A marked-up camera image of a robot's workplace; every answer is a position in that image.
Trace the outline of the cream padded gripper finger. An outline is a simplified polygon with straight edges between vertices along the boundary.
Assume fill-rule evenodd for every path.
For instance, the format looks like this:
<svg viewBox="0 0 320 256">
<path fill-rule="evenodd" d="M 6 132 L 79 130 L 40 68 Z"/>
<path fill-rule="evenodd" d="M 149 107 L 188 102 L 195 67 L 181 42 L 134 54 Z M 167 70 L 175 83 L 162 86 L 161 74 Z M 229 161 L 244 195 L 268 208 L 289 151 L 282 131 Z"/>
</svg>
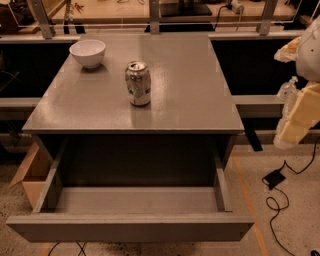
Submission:
<svg viewBox="0 0 320 256">
<path fill-rule="evenodd" d="M 300 40 L 301 36 L 291 40 L 282 48 L 278 49 L 274 55 L 274 59 L 284 63 L 296 61 Z"/>
<path fill-rule="evenodd" d="M 279 149 L 290 149 L 320 122 L 320 83 L 308 82 L 291 93 L 282 111 L 273 144 Z"/>
</svg>

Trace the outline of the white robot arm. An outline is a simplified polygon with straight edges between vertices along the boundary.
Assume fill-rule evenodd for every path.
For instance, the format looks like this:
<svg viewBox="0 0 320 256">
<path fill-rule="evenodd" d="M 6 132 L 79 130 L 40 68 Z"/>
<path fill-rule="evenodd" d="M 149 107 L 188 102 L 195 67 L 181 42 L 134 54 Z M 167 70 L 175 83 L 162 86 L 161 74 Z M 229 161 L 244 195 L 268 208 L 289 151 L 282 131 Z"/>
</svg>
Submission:
<svg viewBox="0 0 320 256">
<path fill-rule="evenodd" d="M 320 122 L 320 17 L 301 36 L 280 48 L 274 59 L 294 61 L 297 75 L 307 80 L 306 86 L 299 90 L 293 76 L 277 94 L 284 106 L 273 143 L 277 148 L 289 149 L 298 145 Z"/>
</svg>

